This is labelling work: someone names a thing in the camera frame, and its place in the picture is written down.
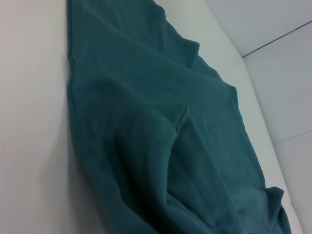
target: green cloth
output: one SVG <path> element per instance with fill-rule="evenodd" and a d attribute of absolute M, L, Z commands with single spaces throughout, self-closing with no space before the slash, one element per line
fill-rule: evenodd
<path fill-rule="evenodd" d="M 291 233 L 236 89 L 161 7 L 70 0 L 68 38 L 74 146 L 116 233 Z"/>

